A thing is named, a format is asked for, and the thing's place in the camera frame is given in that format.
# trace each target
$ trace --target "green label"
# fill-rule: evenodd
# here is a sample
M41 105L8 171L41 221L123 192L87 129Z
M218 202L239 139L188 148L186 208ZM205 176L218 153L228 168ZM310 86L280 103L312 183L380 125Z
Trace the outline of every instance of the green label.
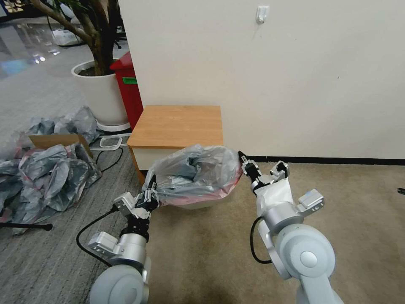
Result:
M135 77L123 77L123 78L122 78L122 81L123 81L125 84L138 84L138 82L136 81L136 78L135 78Z

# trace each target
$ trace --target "trash bag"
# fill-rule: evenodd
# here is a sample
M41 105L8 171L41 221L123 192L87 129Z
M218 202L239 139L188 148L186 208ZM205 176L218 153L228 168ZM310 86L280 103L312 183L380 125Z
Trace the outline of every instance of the trash bag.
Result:
M60 159L45 189L45 205L65 211L79 201L89 176L89 165L83 160Z
M20 160L0 162L0 174L0 211L7 211L2 218L23 224L40 222L78 203L83 189L102 175L81 143L32 149ZM25 231L13 229L14 234Z
M22 188L22 181L17 175L0 176L0 212L7 199L17 195Z
M238 183L242 168L236 151L197 144L155 161L143 191L153 175L160 203L178 206L226 197Z
M35 149L27 152L21 159L19 169L25 184L34 187L34 181L48 174L61 158L66 158L68 153L63 145L56 145L46 150Z
M16 175L18 174L18 164L21 159L16 158L13 160L2 161L0 160L0 175Z
M32 118L29 134L35 135L50 135L54 133L55 121L48 118Z
M57 134L81 134L89 144L100 135L97 131L96 119L87 106L81 107L75 114L68 114L59 118L55 124L54 132Z
M76 113L70 113L64 117L33 118L31 127L24 132L14 132L4 147L0 149L1 160L22 158L26 152L34 148L30 135L51 134L81 134L87 143L92 143L100 135L97 131L97 121L87 106L83 106Z

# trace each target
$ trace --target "pile of plastic bags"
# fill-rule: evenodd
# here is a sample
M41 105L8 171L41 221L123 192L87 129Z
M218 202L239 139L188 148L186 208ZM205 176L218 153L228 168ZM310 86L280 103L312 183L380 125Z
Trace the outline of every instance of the pile of plastic bags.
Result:
M12 135L0 151L0 222L32 224L64 211L102 175L81 143L36 149L30 135L79 133L90 143L99 136L96 129L83 107L65 117L33 119L27 132Z

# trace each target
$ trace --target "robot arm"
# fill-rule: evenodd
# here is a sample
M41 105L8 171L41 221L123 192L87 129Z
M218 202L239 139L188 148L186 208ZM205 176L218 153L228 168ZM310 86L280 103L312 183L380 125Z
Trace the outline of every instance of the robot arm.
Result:
M119 240L103 231L90 240L88 246L113 265L94 282L90 304L147 303L151 259L146 256L146 243L151 212L159 207L155 188L156 177L153 177L148 189L135 198L126 192L114 200L114 205L128 221Z
M313 189L296 205L288 182L288 164L279 161L270 175L263 175L254 161L242 152L239 156L257 197L259 234L270 259L284 280L295 277L301 283L297 304L343 304L329 282L335 268L331 244L321 232L302 224L304 217L324 206L324 197Z

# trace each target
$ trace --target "shiny floor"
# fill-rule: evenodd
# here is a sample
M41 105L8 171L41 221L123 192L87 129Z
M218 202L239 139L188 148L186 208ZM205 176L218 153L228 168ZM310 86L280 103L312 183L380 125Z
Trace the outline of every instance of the shiny floor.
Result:
M41 64L60 52L48 24L0 24L0 79Z
M129 50L126 41L120 45L114 49L117 58ZM92 54L86 45L56 45L44 18L0 24L0 147L33 117L62 116L84 105L70 70L88 60Z

